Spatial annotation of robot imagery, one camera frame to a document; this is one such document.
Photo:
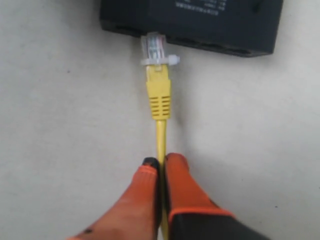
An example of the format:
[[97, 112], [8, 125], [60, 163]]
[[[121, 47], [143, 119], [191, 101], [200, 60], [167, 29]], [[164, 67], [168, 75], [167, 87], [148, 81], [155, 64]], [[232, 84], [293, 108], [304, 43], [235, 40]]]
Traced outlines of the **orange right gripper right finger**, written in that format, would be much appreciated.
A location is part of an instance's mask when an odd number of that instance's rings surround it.
[[192, 177], [183, 155], [168, 154], [164, 166], [170, 240], [267, 239], [214, 203]]

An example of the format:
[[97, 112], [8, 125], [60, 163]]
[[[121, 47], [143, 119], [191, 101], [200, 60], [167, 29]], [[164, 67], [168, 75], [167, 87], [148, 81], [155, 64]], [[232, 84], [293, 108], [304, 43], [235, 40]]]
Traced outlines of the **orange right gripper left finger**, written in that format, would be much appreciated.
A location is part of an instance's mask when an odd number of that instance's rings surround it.
[[146, 157], [128, 188], [98, 220], [71, 240], [156, 240], [161, 222], [160, 164]]

